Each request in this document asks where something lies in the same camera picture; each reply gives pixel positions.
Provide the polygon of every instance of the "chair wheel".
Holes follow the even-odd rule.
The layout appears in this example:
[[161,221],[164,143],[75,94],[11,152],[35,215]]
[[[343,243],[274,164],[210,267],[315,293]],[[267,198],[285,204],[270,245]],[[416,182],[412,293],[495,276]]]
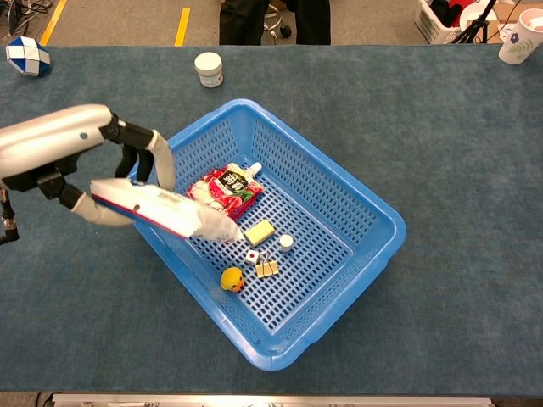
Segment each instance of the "chair wheel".
[[281,35],[284,38],[290,38],[290,36],[292,36],[292,28],[290,28],[290,25],[285,25],[284,27],[280,27],[279,30],[281,31]]

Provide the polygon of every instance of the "floor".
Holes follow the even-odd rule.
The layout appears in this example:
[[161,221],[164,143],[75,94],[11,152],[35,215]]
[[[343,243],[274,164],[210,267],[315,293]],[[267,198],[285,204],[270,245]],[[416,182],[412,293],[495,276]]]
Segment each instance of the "floor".
[[[425,44],[414,25],[415,7],[419,0],[332,0],[333,45],[415,45]],[[48,27],[57,6],[64,5],[53,32],[45,41],[48,46],[174,46],[176,39],[184,47],[209,46],[218,43],[218,0],[53,0],[48,14],[34,18],[25,33],[38,41]],[[179,26],[182,11],[188,14],[184,35]],[[287,24],[295,30],[294,16],[283,13]],[[1,43],[8,21],[0,18]],[[279,43],[294,43],[279,36]],[[265,34],[264,45],[272,45]],[[0,393],[1,407],[43,406],[50,393]],[[542,399],[493,400],[499,407],[543,407]]]

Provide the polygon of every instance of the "black pants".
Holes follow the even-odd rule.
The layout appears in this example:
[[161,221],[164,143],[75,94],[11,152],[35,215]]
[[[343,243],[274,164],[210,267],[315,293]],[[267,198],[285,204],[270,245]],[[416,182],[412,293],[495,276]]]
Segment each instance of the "black pants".
[[[296,14],[296,43],[330,45],[329,0],[283,0]],[[270,0],[226,0],[221,5],[220,45],[260,45]]]

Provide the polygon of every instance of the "blue and white cube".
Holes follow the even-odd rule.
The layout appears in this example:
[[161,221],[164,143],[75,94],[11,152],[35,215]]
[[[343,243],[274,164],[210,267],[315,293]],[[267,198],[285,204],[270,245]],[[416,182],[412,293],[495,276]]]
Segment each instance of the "blue and white cube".
[[21,74],[39,76],[51,65],[49,53],[34,38],[19,36],[6,46],[8,62]]

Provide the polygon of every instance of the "red snack pouch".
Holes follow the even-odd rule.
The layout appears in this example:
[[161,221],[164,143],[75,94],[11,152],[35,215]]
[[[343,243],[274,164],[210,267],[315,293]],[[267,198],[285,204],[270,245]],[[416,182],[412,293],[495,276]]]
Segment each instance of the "red snack pouch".
[[251,165],[247,170],[231,163],[203,176],[188,189],[187,195],[238,220],[264,192],[264,187],[253,179],[261,168],[260,163]]

